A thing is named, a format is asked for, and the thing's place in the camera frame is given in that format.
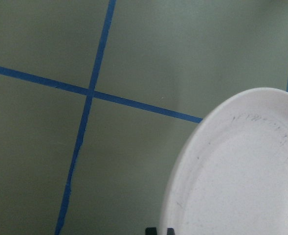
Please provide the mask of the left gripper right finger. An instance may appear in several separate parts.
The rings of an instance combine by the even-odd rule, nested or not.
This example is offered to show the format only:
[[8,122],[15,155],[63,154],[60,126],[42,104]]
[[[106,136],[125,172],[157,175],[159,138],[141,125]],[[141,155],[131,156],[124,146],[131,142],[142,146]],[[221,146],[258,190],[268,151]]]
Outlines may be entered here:
[[167,233],[166,235],[175,235],[175,230],[174,228],[167,228]]

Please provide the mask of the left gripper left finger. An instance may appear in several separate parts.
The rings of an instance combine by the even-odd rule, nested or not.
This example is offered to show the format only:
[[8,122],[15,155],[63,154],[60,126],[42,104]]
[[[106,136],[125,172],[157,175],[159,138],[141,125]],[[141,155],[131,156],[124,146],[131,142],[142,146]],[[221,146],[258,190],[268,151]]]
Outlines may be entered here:
[[145,235],[157,235],[157,228],[156,227],[147,227],[145,229]]

